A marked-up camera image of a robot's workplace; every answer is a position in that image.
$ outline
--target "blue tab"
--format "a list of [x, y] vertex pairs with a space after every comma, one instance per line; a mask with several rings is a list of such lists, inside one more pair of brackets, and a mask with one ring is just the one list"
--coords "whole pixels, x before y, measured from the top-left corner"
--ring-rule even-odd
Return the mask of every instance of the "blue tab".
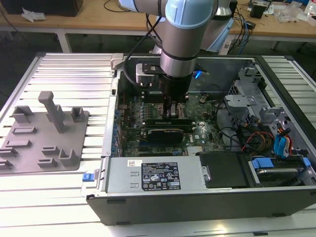
[[270, 158], [255, 158], [251, 161], [255, 169], [273, 168], [274, 165]]
[[94, 174], [83, 174], [82, 176], [82, 181], [83, 182], [94, 182]]
[[277, 155], [281, 156], [282, 159], [286, 158], [286, 156], [284, 155], [285, 145], [286, 145], [286, 138], [282, 137], [277, 148]]
[[277, 155], [277, 149], [278, 149], [278, 142], [280, 141], [280, 135], [276, 135], [276, 138], [275, 138], [275, 143], [274, 143], [274, 152], [275, 154]]
[[309, 160], [307, 157], [304, 157], [304, 158], [303, 158], [303, 162], [304, 162], [304, 165], [305, 165], [306, 167], [311, 166], [311, 162], [310, 162], [310, 160]]

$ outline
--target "white paper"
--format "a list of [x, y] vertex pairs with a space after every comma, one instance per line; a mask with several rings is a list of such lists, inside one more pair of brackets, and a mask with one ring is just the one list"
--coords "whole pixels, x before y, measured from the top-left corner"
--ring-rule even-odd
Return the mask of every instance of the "white paper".
[[22, 13], [22, 17], [24, 17], [25, 19], [34, 22], [34, 20], [39, 20], [39, 21], [44, 21], [46, 20], [45, 14], [41, 13], [41, 12], [32, 12], [32, 11], [28, 11], [23, 9], [23, 13]]

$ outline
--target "blue cable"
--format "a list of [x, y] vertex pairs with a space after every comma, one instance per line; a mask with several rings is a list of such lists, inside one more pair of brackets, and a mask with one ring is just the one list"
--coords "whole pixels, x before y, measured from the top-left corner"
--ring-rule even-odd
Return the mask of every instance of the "blue cable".
[[243, 49], [245, 48], [245, 46], [246, 46], [246, 44], [247, 44], [247, 37], [248, 37], [248, 35], [249, 35], [249, 30], [248, 30], [248, 27], [247, 27], [247, 23], [245, 22], [244, 19], [243, 19], [242, 21], [243, 21], [243, 23], [245, 24], [246, 39], [245, 39], [245, 41], [244, 41], [244, 43], [243, 43], [243, 46], [241, 47], [241, 49], [240, 49], [238, 55], [240, 55], [240, 54], [242, 53]]

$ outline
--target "sticker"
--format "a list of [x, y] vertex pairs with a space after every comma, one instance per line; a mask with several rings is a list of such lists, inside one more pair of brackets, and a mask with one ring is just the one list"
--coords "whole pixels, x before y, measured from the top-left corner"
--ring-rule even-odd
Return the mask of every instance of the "sticker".
[[127, 166], [142, 166], [142, 159], [129, 159], [127, 161]]
[[142, 189], [144, 191], [181, 189], [177, 162], [142, 163], [141, 166]]

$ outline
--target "white table leg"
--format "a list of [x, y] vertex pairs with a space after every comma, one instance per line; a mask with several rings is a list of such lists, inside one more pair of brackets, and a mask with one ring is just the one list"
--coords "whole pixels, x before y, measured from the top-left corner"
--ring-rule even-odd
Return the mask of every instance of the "white table leg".
[[10, 41], [10, 42], [14, 41], [11, 31], [5, 32], [5, 37], [7, 41]]
[[68, 36], [65, 32], [57, 33], [59, 43], [64, 53], [71, 53], [71, 46], [69, 43]]
[[272, 44], [271, 49], [272, 49], [272, 50], [276, 50], [279, 43], [280, 43], [280, 41], [274, 41], [273, 44]]
[[223, 43], [218, 55], [227, 55], [229, 48], [231, 47], [232, 41], [235, 39], [235, 35], [228, 35]]

